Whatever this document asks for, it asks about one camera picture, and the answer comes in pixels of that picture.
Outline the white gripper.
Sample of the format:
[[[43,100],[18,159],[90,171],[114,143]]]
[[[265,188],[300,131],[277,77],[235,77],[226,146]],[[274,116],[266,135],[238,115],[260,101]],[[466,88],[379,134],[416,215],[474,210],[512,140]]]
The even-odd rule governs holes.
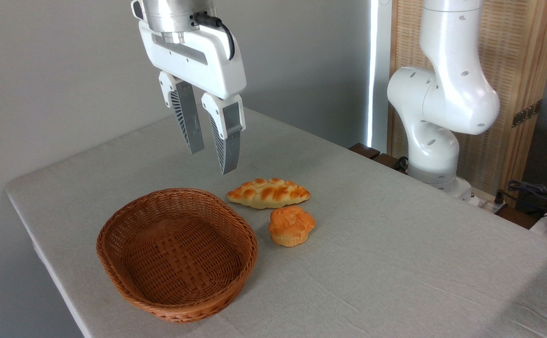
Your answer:
[[[229,60],[226,33],[209,26],[186,32],[184,43],[166,42],[145,21],[139,21],[138,27],[149,60],[162,70],[159,82],[164,102],[173,109],[190,153],[205,148],[194,85],[205,91],[201,103],[211,120],[220,171],[226,175],[236,169],[241,132],[246,129],[242,98],[237,95],[246,88],[240,51]]]

